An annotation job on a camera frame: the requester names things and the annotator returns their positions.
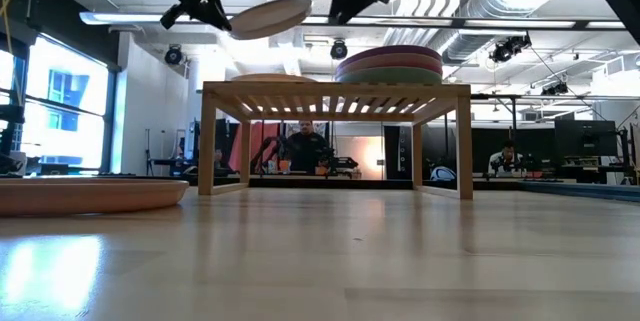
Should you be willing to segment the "beige plate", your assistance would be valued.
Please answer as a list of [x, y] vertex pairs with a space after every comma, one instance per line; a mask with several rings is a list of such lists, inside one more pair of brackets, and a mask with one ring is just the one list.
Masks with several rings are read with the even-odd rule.
[[296, 27], [311, 11], [312, 0], [269, 1], [233, 16], [229, 34], [236, 40], [271, 37]]

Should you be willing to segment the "purple plate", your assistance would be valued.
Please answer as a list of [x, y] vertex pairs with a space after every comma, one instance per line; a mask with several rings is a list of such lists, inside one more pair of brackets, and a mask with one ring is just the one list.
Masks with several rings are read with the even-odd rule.
[[428, 47], [416, 46], [416, 45], [390, 45], [372, 48], [358, 54], [355, 54], [351, 57], [348, 57], [344, 60], [344, 63], [351, 63], [358, 61], [363, 58], [379, 56], [384, 54], [396, 54], [396, 53], [406, 53], [406, 54], [420, 54], [432, 57], [438, 61], [442, 60], [442, 56], [435, 50], [430, 49]]

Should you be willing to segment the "magenta plate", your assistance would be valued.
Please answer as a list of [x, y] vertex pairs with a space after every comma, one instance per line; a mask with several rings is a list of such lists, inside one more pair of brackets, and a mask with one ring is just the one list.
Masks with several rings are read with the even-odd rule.
[[356, 65], [350, 64], [344, 68], [338, 70], [339, 74], [352, 73], [356, 71], [363, 71], [369, 69], [380, 69], [380, 68], [417, 68], [428, 70], [431, 72], [435, 72], [437, 74], [442, 74], [442, 66], [439, 64], [428, 64], [428, 63], [418, 63], [418, 62], [404, 62], [404, 63], [389, 63], [389, 64], [366, 64], [366, 65]]

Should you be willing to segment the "dark green plate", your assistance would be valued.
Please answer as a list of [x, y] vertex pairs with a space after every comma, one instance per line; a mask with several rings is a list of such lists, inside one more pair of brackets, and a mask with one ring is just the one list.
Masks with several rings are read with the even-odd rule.
[[417, 68], [380, 68], [336, 76], [340, 83], [424, 84], [439, 85], [442, 76]]

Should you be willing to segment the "pale pink plate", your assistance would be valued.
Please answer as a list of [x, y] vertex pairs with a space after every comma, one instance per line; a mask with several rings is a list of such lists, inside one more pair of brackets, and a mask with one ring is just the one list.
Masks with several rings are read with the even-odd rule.
[[280, 73], [255, 73], [236, 76], [232, 82], [284, 82], [284, 83], [314, 83], [313, 79]]

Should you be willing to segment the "brown plate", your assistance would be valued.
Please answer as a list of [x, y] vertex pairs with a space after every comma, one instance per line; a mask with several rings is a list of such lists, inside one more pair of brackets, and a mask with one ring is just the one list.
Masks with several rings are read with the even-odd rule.
[[104, 214], [177, 205], [189, 183], [145, 178], [0, 178], [0, 216]]

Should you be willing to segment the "wooden slatted shelf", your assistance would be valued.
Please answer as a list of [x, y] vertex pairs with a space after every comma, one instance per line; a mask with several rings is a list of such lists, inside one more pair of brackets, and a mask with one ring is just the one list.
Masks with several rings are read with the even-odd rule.
[[[474, 198], [471, 92], [468, 85], [207, 81], [203, 84], [198, 194], [233, 189], [214, 184], [218, 111], [241, 123], [240, 188], [249, 186], [250, 131], [253, 121], [320, 120], [409, 122], [412, 126], [412, 182], [416, 191], [459, 200]], [[454, 190], [427, 187], [422, 178], [423, 125], [455, 112], [456, 175]]]

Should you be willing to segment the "long ceiling light bar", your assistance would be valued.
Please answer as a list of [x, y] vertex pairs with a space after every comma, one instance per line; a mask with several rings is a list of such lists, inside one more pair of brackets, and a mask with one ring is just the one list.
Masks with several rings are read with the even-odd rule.
[[[80, 19], [87, 25], [159, 24], [160, 14], [94, 13], [81, 12]], [[461, 17], [404, 17], [356, 16], [347, 22], [349, 27], [479, 29], [479, 30], [541, 30], [541, 31], [626, 31], [625, 25], [615, 19], [544, 19], [544, 18], [461, 18]]]

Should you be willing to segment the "red panel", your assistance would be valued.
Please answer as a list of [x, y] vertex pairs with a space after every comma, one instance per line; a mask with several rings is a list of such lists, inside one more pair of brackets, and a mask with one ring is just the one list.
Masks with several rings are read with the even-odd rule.
[[[280, 134], [280, 126], [277, 123], [265, 123], [261, 122], [252, 123], [251, 124], [251, 157], [249, 160], [252, 160], [258, 153], [263, 141], [268, 137], [278, 136]], [[235, 170], [239, 171], [242, 160], [242, 128], [238, 126], [237, 132], [234, 138], [232, 150], [229, 156], [229, 166]]]

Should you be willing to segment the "black speaker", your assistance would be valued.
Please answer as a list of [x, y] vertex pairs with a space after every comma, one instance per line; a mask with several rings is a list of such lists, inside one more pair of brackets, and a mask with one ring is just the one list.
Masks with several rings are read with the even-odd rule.
[[400, 126], [398, 136], [398, 172], [402, 179], [412, 178], [412, 128]]

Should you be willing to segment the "large window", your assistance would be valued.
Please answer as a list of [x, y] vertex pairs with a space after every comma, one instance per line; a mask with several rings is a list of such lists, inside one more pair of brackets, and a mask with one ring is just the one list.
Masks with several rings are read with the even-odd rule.
[[0, 33], [0, 105], [24, 107], [12, 152], [69, 173], [108, 169], [115, 73], [60, 41], [24, 45]]

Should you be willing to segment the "black equipment stand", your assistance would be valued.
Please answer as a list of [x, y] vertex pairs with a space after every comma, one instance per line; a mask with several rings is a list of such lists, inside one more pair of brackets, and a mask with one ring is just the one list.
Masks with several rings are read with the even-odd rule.
[[0, 105], [0, 121], [6, 121], [7, 125], [0, 131], [0, 175], [17, 173], [24, 161], [10, 156], [13, 138], [18, 124], [23, 124], [24, 107], [18, 105]]

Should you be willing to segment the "black computer monitor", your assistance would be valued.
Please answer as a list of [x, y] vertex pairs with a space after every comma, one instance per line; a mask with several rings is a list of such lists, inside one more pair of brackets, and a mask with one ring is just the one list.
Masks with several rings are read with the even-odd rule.
[[618, 135], [613, 121], [556, 120], [556, 151], [568, 156], [617, 156]]

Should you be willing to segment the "silver air duct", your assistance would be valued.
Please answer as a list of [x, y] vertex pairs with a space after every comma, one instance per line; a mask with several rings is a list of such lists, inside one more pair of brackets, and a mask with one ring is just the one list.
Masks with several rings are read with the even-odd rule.
[[[526, 18], [549, 1], [462, 0], [453, 15], [461, 18]], [[461, 64], [494, 38], [493, 34], [470, 35], [454, 29], [422, 29], [415, 36], [410, 36], [406, 29], [393, 28], [385, 37], [384, 44], [428, 46], [440, 53], [445, 61]]]

